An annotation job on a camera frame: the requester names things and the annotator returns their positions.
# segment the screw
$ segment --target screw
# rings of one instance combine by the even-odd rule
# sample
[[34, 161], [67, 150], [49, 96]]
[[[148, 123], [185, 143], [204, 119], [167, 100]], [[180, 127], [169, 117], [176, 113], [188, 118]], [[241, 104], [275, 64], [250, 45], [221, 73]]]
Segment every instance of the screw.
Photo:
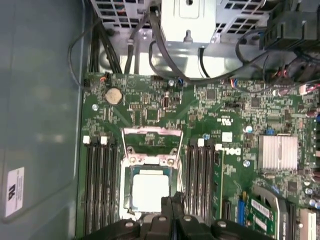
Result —
[[168, 159], [167, 163], [168, 163], [169, 166], [173, 166], [175, 164], [175, 160]]
[[227, 226], [227, 224], [224, 221], [218, 221], [218, 226], [221, 228], [225, 228]]
[[127, 228], [131, 228], [131, 227], [134, 226], [134, 223], [130, 221], [130, 222], [127, 222], [127, 223], [125, 224], [125, 226], [126, 226]]
[[191, 217], [186, 215], [183, 217], [183, 220], [185, 220], [186, 222], [190, 222], [191, 221]]
[[130, 160], [129, 160], [129, 162], [131, 163], [131, 164], [135, 164], [136, 163], [136, 158], [135, 157], [130, 157]]
[[249, 161], [249, 160], [244, 160], [244, 161], [243, 161], [243, 166], [244, 166], [245, 168], [249, 167], [249, 166], [250, 166], [250, 161]]
[[92, 105], [92, 110], [93, 110], [93, 111], [98, 111], [98, 109], [99, 109], [98, 104], [93, 104], [93, 105]]
[[175, 81], [172, 80], [172, 79], [170, 79], [170, 80], [168, 81], [168, 85], [169, 85], [170, 87], [173, 87], [173, 86], [175, 85]]
[[304, 192], [305, 192], [305, 194], [307, 194], [307, 195], [311, 195], [311, 194], [314, 193], [314, 191], [312, 190], [312, 188], [306, 188], [306, 189], [304, 190]]

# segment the connector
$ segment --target connector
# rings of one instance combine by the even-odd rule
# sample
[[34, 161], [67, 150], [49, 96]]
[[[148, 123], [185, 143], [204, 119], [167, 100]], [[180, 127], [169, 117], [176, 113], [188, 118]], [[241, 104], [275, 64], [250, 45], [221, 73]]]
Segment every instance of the connector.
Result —
[[238, 201], [238, 214], [237, 214], [237, 223], [241, 226], [245, 225], [245, 202], [243, 200]]

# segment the aluminum heatsink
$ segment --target aluminum heatsink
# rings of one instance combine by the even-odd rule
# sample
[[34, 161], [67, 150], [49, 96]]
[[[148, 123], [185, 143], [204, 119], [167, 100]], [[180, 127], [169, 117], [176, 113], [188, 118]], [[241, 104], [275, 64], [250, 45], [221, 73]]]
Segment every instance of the aluminum heatsink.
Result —
[[258, 168], [263, 170], [297, 170], [298, 137], [259, 136]]

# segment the motherboard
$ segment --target motherboard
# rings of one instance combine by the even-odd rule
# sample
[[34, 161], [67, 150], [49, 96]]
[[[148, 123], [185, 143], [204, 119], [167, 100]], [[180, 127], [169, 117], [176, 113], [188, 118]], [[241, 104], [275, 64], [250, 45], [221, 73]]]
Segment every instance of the motherboard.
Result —
[[[76, 236], [161, 211], [228, 219], [274, 239], [320, 239], [318, 91], [87, 73]], [[259, 91], [262, 81], [237, 81]]]

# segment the white label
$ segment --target white label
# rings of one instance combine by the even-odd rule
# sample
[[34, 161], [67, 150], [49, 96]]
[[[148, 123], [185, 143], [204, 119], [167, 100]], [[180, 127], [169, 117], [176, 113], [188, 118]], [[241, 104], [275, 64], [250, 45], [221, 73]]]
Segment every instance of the white label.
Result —
[[259, 218], [257, 218], [256, 216], [253, 216], [253, 220], [255, 221], [256, 224], [260, 226], [260, 228], [267, 231], [267, 225], [264, 222], [262, 222]]
[[232, 143], [232, 132], [223, 132], [222, 133], [222, 142], [224, 143]]
[[231, 126], [233, 123], [233, 119], [230, 118], [229, 116], [222, 116], [222, 118], [218, 118], [217, 122], [221, 123], [223, 126]]
[[5, 201], [6, 217], [22, 208], [24, 201], [24, 176], [24, 167], [12, 170], [8, 173]]
[[216, 151], [225, 151], [226, 155], [237, 155], [241, 156], [241, 148], [228, 148], [228, 147], [222, 147], [221, 143], [217, 143], [215, 145], [215, 150]]
[[262, 206], [260, 203], [258, 203], [257, 201], [252, 199], [251, 205], [252, 205], [252, 207], [257, 209], [260, 213], [265, 215], [267, 218], [270, 218], [270, 211], [267, 208], [265, 208], [264, 206]]

